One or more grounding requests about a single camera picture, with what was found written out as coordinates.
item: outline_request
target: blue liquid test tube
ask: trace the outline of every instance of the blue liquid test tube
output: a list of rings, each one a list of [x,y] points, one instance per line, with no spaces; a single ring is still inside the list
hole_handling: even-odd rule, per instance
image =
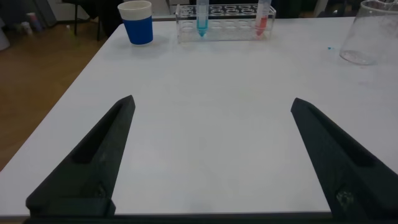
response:
[[[201,37],[206,34],[209,23],[209,0],[197,0],[197,30]]]

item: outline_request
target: blue cup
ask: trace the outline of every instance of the blue cup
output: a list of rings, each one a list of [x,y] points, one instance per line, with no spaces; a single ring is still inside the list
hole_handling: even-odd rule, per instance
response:
[[[124,2],[118,9],[132,44],[144,45],[153,41],[152,4],[149,1]]]

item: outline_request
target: blue liquid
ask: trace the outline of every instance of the blue liquid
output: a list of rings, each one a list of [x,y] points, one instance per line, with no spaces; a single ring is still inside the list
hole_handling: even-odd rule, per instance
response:
[[[208,19],[206,19],[204,21],[197,20],[197,30],[201,37],[203,37],[206,34],[206,31],[208,29],[208,24],[209,24]]]

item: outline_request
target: clear glass container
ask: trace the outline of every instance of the clear glass container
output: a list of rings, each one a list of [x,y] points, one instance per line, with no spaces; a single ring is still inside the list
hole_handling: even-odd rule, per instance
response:
[[[276,11],[270,8],[263,32],[256,29],[257,4],[209,5],[208,29],[199,34],[196,6],[178,5],[175,11],[179,42],[218,40],[267,40],[271,37]]]
[[[361,3],[340,56],[359,65],[372,65],[393,44],[398,44],[398,2],[367,0]]]

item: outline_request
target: glass beaker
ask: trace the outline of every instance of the glass beaker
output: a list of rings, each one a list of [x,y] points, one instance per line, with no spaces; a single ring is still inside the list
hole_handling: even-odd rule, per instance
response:
[[[363,1],[340,56],[356,64],[372,65],[394,42],[398,44],[398,0]]]

